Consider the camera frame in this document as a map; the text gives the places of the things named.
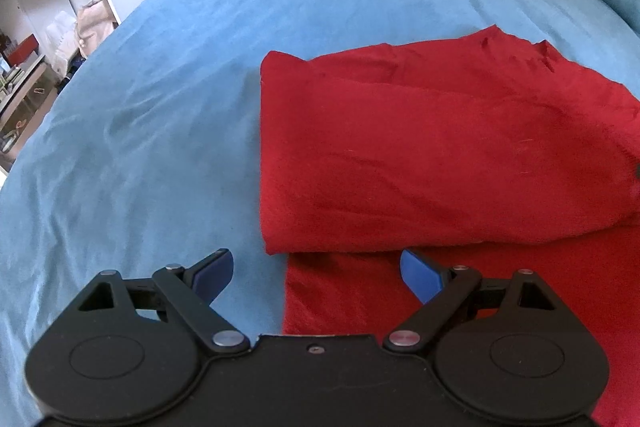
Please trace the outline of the red box on shelf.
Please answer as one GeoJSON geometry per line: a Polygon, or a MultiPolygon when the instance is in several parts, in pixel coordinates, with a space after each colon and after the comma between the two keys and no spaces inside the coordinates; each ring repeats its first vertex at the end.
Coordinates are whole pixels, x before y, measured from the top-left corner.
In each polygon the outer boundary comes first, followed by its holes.
{"type": "Polygon", "coordinates": [[[6,57],[6,61],[11,66],[18,66],[24,63],[32,53],[37,53],[39,43],[34,34],[29,35],[18,44],[6,57]]]}

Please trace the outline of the beige bag on shelf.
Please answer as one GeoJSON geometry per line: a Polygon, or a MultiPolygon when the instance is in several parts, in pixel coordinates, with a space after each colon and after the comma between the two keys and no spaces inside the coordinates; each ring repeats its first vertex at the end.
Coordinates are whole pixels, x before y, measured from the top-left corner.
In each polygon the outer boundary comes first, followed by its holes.
{"type": "Polygon", "coordinates": [[[83,58],[88,58],[113,33],[118,23],[107,0],[91,0],[77,13],[76,40],[83,58]]]}

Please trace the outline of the blue bed sheet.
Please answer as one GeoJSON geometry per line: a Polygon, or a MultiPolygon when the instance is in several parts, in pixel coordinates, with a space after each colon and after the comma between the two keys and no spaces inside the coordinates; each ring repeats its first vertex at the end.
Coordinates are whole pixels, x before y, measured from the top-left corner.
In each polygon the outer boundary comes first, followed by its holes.
{"type": "Polygon", "coordinates": [[[1,191],[1,421],[40,418],[32,344],[96,273],[148,277],[220,247],[217,310],[282,325],[286,260],[259,231],[259,65],[488,26],[639,88],[639,39],[601,0],[145,0],[89,58],[1,191]]]}

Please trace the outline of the red cloth garment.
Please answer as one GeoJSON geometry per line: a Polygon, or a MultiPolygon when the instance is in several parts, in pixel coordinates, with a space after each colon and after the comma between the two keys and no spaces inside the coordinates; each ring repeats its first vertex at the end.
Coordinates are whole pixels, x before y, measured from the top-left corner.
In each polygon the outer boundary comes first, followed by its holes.
{"type": "Polygon", "coordinates": [[[639,102],[489,27],[260,66],[260,225],[283,332],[385,335],[418,309],[401,251],[536,270],[611,367],[594,416],[639,421],[639,102]]]}

